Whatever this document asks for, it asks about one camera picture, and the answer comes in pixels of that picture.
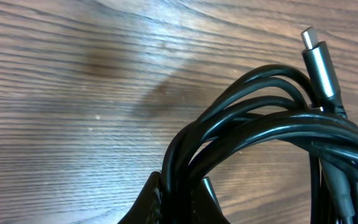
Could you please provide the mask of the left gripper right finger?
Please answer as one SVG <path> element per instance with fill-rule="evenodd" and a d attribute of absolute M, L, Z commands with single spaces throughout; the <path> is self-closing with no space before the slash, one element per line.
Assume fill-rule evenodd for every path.
<path fill-rule="evenodd" d="M 192 191 L 191 221 L 194 224 L 229 224 L 222 213 L 209 177 L 202 178 Z"/>

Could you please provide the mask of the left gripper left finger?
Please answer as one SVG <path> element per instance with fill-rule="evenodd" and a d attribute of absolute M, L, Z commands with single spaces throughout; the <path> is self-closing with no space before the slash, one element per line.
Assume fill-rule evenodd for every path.
<path fill-rule="evenodd" d="M 140 194 L 130 210 L 118 224 L 163 224 L 165 189 L 161 181 L 161 173 L 150 174 Z"/>

